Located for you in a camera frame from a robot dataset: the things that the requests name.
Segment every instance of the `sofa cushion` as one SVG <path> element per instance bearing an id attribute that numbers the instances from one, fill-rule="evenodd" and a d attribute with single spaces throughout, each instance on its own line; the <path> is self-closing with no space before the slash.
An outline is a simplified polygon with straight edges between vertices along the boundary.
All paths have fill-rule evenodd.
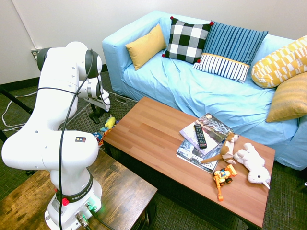
<path id="1" fill-rule="evenodd" d="M 305 71 L 307 35 L 259 60 L 252 69 L 252 79 L 262 88 L 274 88 Z"/>
<path id="2" fill-rule="evenodd" d="M 200 63 L 193 68 L 244 83 L 267 31 L 213 22 Z"/>
<path id="3" fill-rule="evenodd" d="M 126 45 L 135 70 L 141 68 L 156 53 L 166 48 L 161 26 L 158 24 L 149 34 Z"/>
<path id="4" fill-rule="evenodd" d="M 171 20 L 170 38 L 164 56 L 195 63 L 201 57 L 211 26 L 189 24 L 173 17 Z"/>
<path id="5" fill-rule="evenodd" d="M 267 122 L 285 121 L 307 115 L 307 72 L 277 87 Z"/>
<path id="6" fill-rule="evenodd" d="M 214 54 L 202 54 L 193 68 L 244 83 L 249 65 Z"/>
<path id="7" fill-rule="evenodd" d="M 195 117 L 210 112 L 238 134 L 264 145 L 287 141 L 297 131 L 297 119 L 265 122 L 275 89 L 257 86 L 250 72 L 245 83 L 238 84 L 161 55 L 162 51 L 138 71 L 133 65 L 126 68 L 125 95 L 154 98 Z"/>

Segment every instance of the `book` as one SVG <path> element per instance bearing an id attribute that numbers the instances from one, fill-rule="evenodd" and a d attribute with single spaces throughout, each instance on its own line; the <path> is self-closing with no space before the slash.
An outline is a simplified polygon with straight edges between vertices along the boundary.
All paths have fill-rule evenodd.
<path id="1" fill-rule="evenodd" d="M 207 154 L 203 154 L 197 148 L 195 148 L 188 140 L 185 139 L 178 148 L 176 155 L 181 159 L 184 159 L 185 161 L 209 173 L 213 173 L 218 163 L 218 160 L 205 164 L 202 164 L 201 161 L 204 159 L 214 157 L 215 155 L 219 154 L 224 141 L 225 139 L 217 146 L 215 146 L 210 152 L 208 152 Z"/>
<path id="2" fill-rule="evenodd" d="M 197 141 L 196 132 L 194 129 L 195 124 L 200 124 L 207 142 L 207 148 L 200 149 Z M 195 122 L 180 131 L 180 134 L 189 141 L 198 151 L 206 155 L 213 150 L 219 143 L 225 140 L 233 129 L 225 125 L 210 113 L 198 118 Z"/>

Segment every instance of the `yellow toy truck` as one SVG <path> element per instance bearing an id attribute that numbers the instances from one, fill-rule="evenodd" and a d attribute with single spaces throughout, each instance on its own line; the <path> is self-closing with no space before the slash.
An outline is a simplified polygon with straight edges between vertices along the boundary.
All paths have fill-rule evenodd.
<path id="1" fill-rule="evenodd" d="M 218 194 L 217 194 L 217 199 L 219 201 L 223 201 L 224 198 L 222 197 L 222 193 L 221 193 L 221 186 L 223 186 L 225 183 L 231 183 L 232 182 L 232 178 L 236 176 L 236 170 L 234 169 L 234 167 L 232 166 L 232 164 L 229 164 L 226 168 L 221 169 L 221 170 L 217 170 L 214 172 L 214 180 L 216 183 L 216 187 L 218 189 Z"/>

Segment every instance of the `electrical outlet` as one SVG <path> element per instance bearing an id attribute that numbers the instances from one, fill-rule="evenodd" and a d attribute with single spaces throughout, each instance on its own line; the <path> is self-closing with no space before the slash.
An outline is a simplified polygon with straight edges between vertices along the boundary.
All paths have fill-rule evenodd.
<path id="1" fill-rule="evenodd" d="M 38 49 L 31 49 L 31 53 L 34 57 L 34 59 L 37 59 L 37 54 L 41 51 L 42 49 L 38 48 Z"/>

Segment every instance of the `light blue sofa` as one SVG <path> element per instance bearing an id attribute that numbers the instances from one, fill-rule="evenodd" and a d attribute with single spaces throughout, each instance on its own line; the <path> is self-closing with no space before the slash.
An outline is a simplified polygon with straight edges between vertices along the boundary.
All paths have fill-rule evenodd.
<path id="1" fill-rule="evenodd" d="M 146 96 L 195 117 L 211 113 L 239 135 L 276 149 L 275 160 L 279 163 L 296 170 L 307 167 L 307 116 L 265 122 L 276 89 L 263 89 L 251 79 L 252 66 L 258 60 L 292 40 L 268 34 L 243 84 L 193 69 L 190 63 L 162 57 L 164 50 L 135 71 L 125 45 L 148 34 L 158 23 L 167 45 L 170 16 L 188 23 L 209 23 L 153 11 L 104 39 L 102 47 L 113 90 L 135 100 Z"/>

